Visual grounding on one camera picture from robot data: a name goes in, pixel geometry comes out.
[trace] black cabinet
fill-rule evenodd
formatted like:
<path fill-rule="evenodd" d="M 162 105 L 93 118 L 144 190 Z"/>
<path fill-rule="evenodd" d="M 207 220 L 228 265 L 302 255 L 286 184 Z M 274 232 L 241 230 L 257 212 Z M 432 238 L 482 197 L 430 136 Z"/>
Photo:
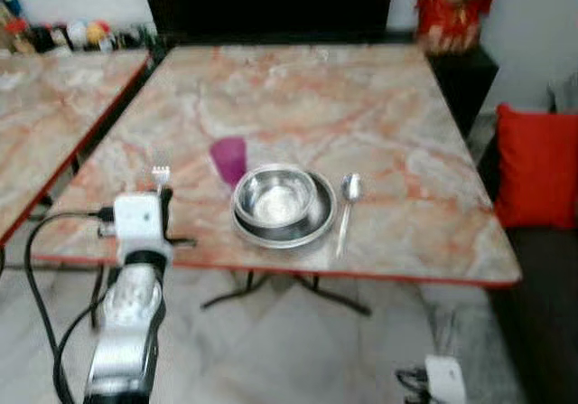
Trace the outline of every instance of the black cabinet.
<path fill-rule="evenodd" d="M 465 138 L 471 131 L 499 67 L 482 47 L 460 56 L 429 56 L 428 60 L 461 135 Z"/>

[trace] red cushion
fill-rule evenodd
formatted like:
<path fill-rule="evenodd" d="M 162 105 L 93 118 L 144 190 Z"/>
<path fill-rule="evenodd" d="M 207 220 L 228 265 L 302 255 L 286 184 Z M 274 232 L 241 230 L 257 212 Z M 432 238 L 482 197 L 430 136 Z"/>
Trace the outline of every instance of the red cushion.
<path fill-rule="evenodd" d="M 500 105 L 498 147 L 496 213 L 502 225 L 576 228 L 578 117 Z"/>

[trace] red table edge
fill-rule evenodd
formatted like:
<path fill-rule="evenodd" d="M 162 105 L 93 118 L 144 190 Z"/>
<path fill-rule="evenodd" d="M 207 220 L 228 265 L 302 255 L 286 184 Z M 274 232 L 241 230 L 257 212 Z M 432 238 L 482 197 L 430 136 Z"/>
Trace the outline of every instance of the red table edge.
<path fill-rule="evenodd" d="M 83 266 L 90 265 L 100 265 L 105 264 L 108 266 L 114 266 L 117 261 L 112 258 L 87 258 L 87 257 L 73 257 L 73 256 L 63 256 L 63 255 L 34 255 L 33 258 L 50 261 L 50 262 L 63 262 L 67 264 L 77 264 Z M 226 266 L 220 264 L 207 264 L 207 263 L 191 263 L 187 261 L 175 261 L 173 266 L 176 268 L 201 268 L 201 269 L 216 269 L 216 270 L 227 270 L 227 271 L 255 271 L 261 273 L 271 273 L 271 274 L 283 274 L 283 275 L 317 275 L 319 277 L 346 277 L 346 278 L 358 278 L 366 280 L 388 280 L 402 283 L 410 284 L 438 284 L 438 285 L 454 285 L 461 287 L 484 287 L 487 289 L 508 289 L 515 286 L 518 282 L 522 280 L 522 276 L 519 275 L 515 280 L 512 281 L 487 281 L 487 280 L 469 280 L 469 279 L 457 279 L 457 278 L 443 278 L 443 277 L 410 277 L 405 275 L 375 275 L 371 273 L 357 273 L 353 271 L 318 271 L 318 270 L 291 270 L 288 268 L 275 268 L 275 267 L 263 267 L 263 266 Z"/>
<path fill-rule="evenodd" d="M 72 159 L 75 157 L 76 153 L 82 149 L 85 144 L 92 138 L 95 131 L 98 127 L 110 116 L 112 111 L 115 109 L 115 106 L 118 102 L 125 96 L 125 94 L 136 84 L 138 79 L 141 77 L 143 72 L 146 69 L 146 64 L 151 59 L 150 53 L 146 55 L 142 65 L 133 73 L 130 77 L 129 81 L 126 85 L 117 93 L 115 98 L 112 102 L 108 105 L 107 109 L 102 112 L 102 114 L 97 118 L 94 122 L 90 130 L 80 139 L 80 141 L 76 144 L 76 146 L 72 149 L 69 156 L 67 156 L 62 163 L 58 166 L 56 171 L 52 174 L 49 180 L 44 184 L 44 186 L 36 193 L 36 196 L 24 207 L 23 211 L 18 215 L 16 220 L 8 227 L 8 230 L 4 233 L 4 235 L 0 238 L 0 248 L 3 248 L 5 243 L 14 235 L 16 230 L 20 227 L 20 225 L 28 218 L 30 213 L 32 212 L 33 208 L 38 204 L 40 199 L 50 190 L 54 182 L 58 179 L 59 176 L 64 172 L 64 170 L 72 163 Z"/>

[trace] plastic cup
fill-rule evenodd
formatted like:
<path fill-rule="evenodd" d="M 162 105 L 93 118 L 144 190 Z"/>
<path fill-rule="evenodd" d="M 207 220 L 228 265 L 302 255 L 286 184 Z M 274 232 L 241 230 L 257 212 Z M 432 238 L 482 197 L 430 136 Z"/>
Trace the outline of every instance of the plastic cup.
<path fill-rule="evenodd" d="M 242 137 L 225 137 L 210 147 L 210 156 L 220 177 L 235 188 L 247 171 L 247 144 Z"/>

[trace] marble tabletop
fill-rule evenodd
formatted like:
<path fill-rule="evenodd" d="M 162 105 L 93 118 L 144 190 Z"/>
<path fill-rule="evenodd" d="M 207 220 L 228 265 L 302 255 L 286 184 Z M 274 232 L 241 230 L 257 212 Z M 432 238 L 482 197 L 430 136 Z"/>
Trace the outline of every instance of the marble tabletop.
<path fill-rule="evenodd" d="M 147 58 L 138 51 L 0 60 L 0 246 Z"/>
<path fill-rule="evenodd" d="M 230 190 L 209 147 L 243 136 L 248 167 L 299 164 L 336 191 L 361 173 L 343 258 L 338 226 L 288 251 L 243 241 Z M 150 186 L 162 155 L 171 165 L 170 235 L 195 237 L 175 266 L 319 273 L 488 287 L 520 279 L 516 258 L 443 100 L 411 45 L 179 48 L 173 50 L 83 165 L 55 211 L 97 209 Z M 94 222 L 62 221 L 36 258 L 114 261 L 115 241 Z"/>

